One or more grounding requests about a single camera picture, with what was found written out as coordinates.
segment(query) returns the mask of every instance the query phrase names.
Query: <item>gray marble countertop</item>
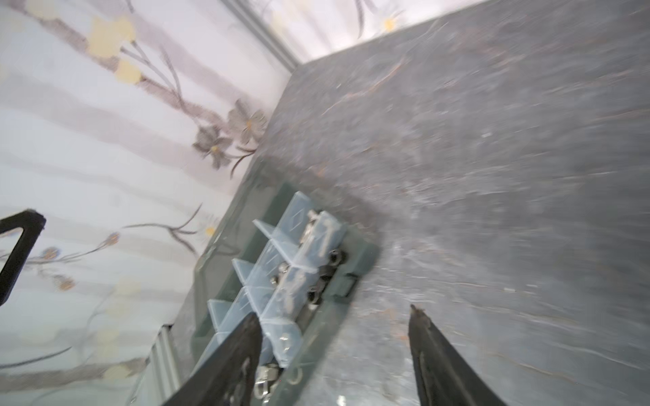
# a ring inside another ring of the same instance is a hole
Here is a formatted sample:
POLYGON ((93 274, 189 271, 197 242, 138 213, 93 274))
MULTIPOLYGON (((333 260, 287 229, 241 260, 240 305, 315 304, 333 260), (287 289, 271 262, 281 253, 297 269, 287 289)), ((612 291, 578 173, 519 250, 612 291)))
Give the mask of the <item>gray marble countertop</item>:
POLYGON ((382 247, 300 405, 418 405, 410 303, 508 405, 649 403, 649 21, 491 1, 298 68, 259 155, 382 247))

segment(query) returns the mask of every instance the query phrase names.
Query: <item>wall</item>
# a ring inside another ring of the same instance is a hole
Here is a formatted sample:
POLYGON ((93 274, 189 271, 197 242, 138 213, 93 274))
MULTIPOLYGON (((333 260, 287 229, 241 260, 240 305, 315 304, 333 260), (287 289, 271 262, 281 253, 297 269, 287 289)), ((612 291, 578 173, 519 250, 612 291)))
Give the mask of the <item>wall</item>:
POLYGON ((301 62, 483 0, 241 0, 301 62))
POLYGON ((0 403, 120 404, 289 72, 212 0, 2 0, 0 72, 0 217, 47 218, 0 308, 0 403))

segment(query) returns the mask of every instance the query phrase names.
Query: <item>plastic organizer box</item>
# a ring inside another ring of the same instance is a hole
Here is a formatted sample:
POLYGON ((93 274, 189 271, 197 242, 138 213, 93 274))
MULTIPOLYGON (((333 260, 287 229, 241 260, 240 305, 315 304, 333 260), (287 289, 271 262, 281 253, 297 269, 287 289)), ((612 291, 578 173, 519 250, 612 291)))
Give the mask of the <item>plastic organizer box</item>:
POLYGON ((295 319, 307 301, 307 289, 316 283, 319 266, 328 263, 328 253, 341 243, 346 231, 344 224, 321 211, 311 234, 301 244, 300 239, 310 221, 307 213, 314 208, 311 199, 297 192, 277 227, 253 221, 268 242, 255 264, 233 259, 243 286, 234 302, 208 301, 216 333, 194 367, 195 371, 249 312, 257 313, 264 332, 260 365, 268 364, 273 356, 281 368, 291 363, 302 345, 302 333, 295 319), (279 267, 283 263, 288 270, 281 273, 279 267))

